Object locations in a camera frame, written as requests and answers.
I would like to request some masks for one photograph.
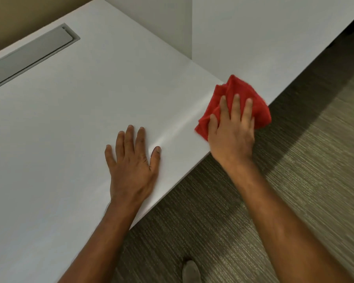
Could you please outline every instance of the finger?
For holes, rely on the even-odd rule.
[[[161,159],[161,148],[157,146],[153,150],[151,159],[149,161],[149,169],[151,170],[155,178],[157,178],[157,176],[159,175],[160,159]]]
[[[245,102],[243,116],[241,117],[241,125],[249,129],[250,121],[252,120],[252,108],[253,108],[253,100],[248,98]]]
[[[252,120],[250,121],[250,133],[254,138],[254,117],[252,118]]]
[[[210,122],[208,123],[208,137],[215,135],[218,130],[218,120],[214,114],[210,115]]]
[[[230,119],[230,114],[228,112],[227,99],[225,95],[220,99],[220,121],[228,121]]]
[[[124,132],[119,131],[117,141],[115,143],[115,154],[117,156],[117,162],[122,162],[124,158]]]
[[[235,94],[233,97],[232,110],[231,110],[231,120],[234,122],[241,121],[241,111],[240,111],[240,95]]]
[[[134,153],[134,127],[129,125],[124,135],[124,154]]]
[[[140,127],[138,135],[135,140],[135,155],[140,157],[146,157],[146,129]]]
[[[110,172],[110,174],[112,174],[116,163],[114,160],[113,149],[112,149],[111,145],[106,145],[105,159],[106,159],[106,163],[108,164],[109,172]]]

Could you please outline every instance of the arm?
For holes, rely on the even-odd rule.
[[[119,132],[115,144],[117,162],[108,145],[105,158],[111,175],[111,202],[96,230],[59,283],[109,282],[120,249],[143,201],[151,194],[159,173],[160,147],[145,153],[145,130],[140,128],[134,147],[134,128]]]
[[[235,96],[231,117],[220,102],[220,126],[211,116],[210,148],[242,195],[281,282],[354,282],[292,209],[275,193],[252,161],[254,119],[248,99],[241,117]]]

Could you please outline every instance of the striped carpet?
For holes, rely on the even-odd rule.
[[[254,158],[354,275],[354,33],[341,35],[270,106]],[[114,282],[277,282],[244,202],[206,157],[128,234]]]

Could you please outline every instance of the red cloth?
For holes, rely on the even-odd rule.
[[[218,120],[218,124],[220,123],[220,98],[223,95],[226,96],[228,109],[231,113],[233,97],[235,94],[240,95],[241,114],[243,113],[245,107],[245,101],[248,98],[253,99],[252,117],[254,117],[255,129],[263,128],[271,123],[269,107],[261,96],[259,96],[253,87],[251,87],[248,83],[240,80],[234,75],[231,75],[226,84],[217,85],[215,87],[214,95],[208,104],[206,112],[203,117],[198,120],[198,126],[195,128],[195,131],[206,141],[208,137],[208,123],[210,122],[210,115],[214,114]]]

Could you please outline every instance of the shoe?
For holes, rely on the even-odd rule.
[[[187,261],[182,268],[183,283],[202,283],[198,266],[194,261]]]

